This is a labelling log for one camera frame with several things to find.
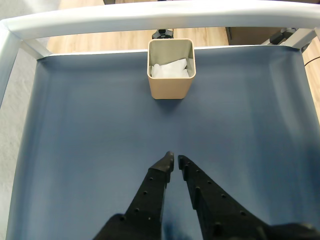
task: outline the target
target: wooden floor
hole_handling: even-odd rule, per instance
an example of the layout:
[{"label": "wooden floor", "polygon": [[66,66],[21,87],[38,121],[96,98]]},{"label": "wooden floor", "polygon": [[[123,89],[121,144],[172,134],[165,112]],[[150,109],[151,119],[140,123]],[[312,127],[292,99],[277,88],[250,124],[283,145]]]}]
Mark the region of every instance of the wooden floor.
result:
[{"label": "wooden floor", "polygon": [[[115,0],[116,4],[155,0]],[[104,5],[103,0],[61,0],[60,9]],[[102,32],[51,37],[47,48],[53,53],[95,52],[147,49],[156,30]],[[228,45],[224,27],[174,29],[174,38],[189,38],[195,47]],[[304,63],[320,56],[320,42],[315,38],[303,53]],[[315,109],[320,119],[320,58],[310,62],[305,71]]]}]

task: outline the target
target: white frame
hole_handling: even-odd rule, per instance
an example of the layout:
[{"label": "white frame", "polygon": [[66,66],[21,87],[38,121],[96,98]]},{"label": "white frame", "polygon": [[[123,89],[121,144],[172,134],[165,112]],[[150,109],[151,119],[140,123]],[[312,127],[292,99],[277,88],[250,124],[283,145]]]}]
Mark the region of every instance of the white frame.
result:
[{"label": "white frame", "polygon": [[320,27],[320,5],[261,0],[159,1],[81,7],[3,19],[0,21],[0,104],[19,48],[35,59],[51,55],[36,38],[225,26],[299,28],[283,45],[301,48],[316,33],[320,36],[320,30],[316,29]]}]

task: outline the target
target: beige cup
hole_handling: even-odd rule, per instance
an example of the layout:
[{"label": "beige cup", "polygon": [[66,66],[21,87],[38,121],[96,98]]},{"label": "beige cup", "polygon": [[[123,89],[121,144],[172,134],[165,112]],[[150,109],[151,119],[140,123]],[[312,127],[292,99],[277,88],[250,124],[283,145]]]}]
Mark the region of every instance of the beige cup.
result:
[{"label": "beige cup", "polygon": [[[186,59],[190,77],[154,78],[151,67]],[[153,39],[148,46],[147,74],[151,95],[154,99],[183,99],[196,75],[194,43],[187,38]]]}]

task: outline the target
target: blue tray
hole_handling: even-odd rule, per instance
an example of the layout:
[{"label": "blue tray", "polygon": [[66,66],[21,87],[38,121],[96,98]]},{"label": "blue tray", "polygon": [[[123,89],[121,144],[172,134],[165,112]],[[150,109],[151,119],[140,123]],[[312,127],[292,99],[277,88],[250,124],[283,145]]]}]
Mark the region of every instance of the blue tray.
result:
[{"label": "blue tray", "polygon": [[[92,239],[124,213],[148,168],[186,155],[268,224],[320,227],[320,134],[301,52],[195,51],[182,100],[154,100],[147,53],[38,60],[18,157],[8,240]],[[175,162],[164,239],[202,239]]]}]

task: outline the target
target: white tissue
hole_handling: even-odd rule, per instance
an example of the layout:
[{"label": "white tissue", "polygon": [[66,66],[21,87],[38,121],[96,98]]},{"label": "white tissue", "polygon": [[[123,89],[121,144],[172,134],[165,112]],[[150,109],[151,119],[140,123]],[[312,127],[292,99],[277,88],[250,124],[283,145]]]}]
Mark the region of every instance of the white tissue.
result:
[{"label": "white tissue", "polygon": [[165,65],[155,64],[151,67],[151,76],[158,79],[189,78],[187,60],[180,59]]}]

